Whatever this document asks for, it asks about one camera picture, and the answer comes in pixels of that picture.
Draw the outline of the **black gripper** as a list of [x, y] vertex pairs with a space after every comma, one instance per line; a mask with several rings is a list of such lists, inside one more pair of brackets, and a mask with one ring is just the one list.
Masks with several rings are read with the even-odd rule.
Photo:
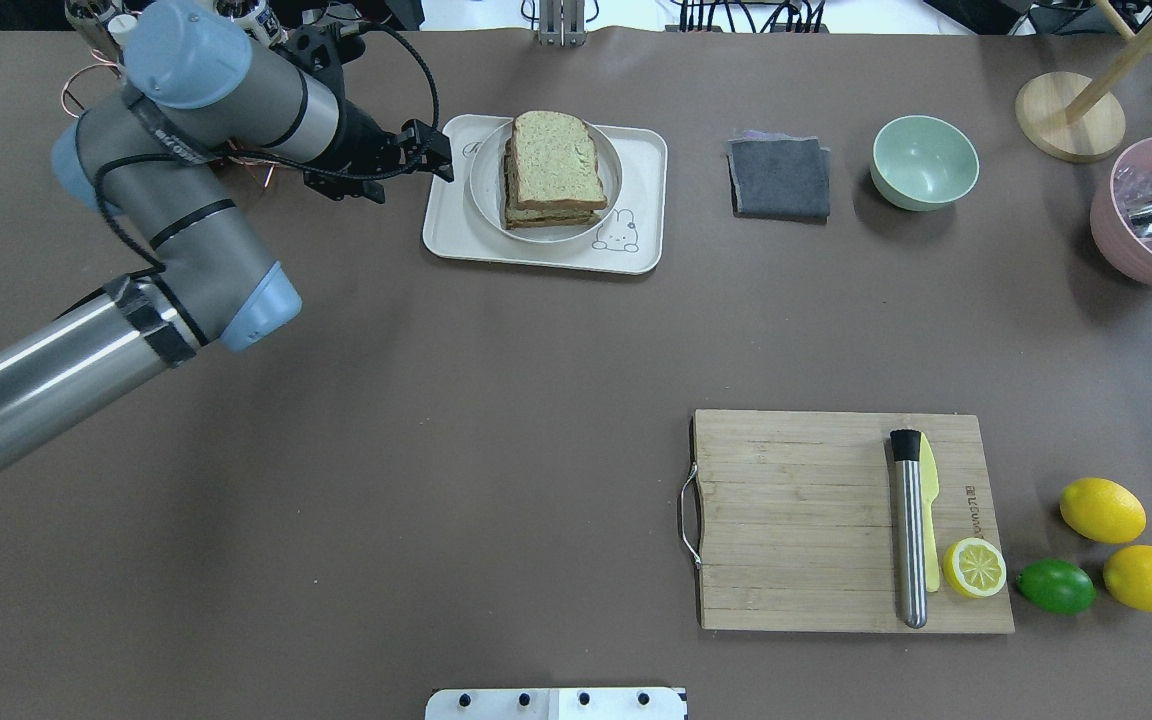
[[394, 136], [353, 103], [339, 101], [338, 109], [338, 131], [332, 143], [323, 154], [308, 161], [314, 172], [303, 172], [303, 183], [314, 192], [332, 200], [344, 197], [387, 200], [384, 187], [376, 179], [340, 179], [340, 173], [376, 176], [393, 170], [401, 174], [425, 172], [444, 182], [454, 182], [450, 141], [439, 129], [411, 119]]

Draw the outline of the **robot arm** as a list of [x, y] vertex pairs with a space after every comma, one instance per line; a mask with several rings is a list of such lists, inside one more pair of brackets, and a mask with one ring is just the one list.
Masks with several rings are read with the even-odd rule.
[[300, 313], [282, 265], [212, 173], [221, 159], [303, 173], [333, 200], [382, 202], [384, 179], [453, 181], [435, 120], [384, 131], [348, 100], [366, 20], [303, 26], [270, 47], [195, 1], [156, 1], [128, 29], [116, 94], [52, 146], [67, 190], [145, 270], [111, 279], [0, 353], [0, 470], [219, 342], [238, 353]]

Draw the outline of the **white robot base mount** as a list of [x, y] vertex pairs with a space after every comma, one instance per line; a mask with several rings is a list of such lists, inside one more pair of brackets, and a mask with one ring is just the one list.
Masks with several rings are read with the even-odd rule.
[[687, 719], [684, 688], [662, 685], [442, 689], [425, 719]]

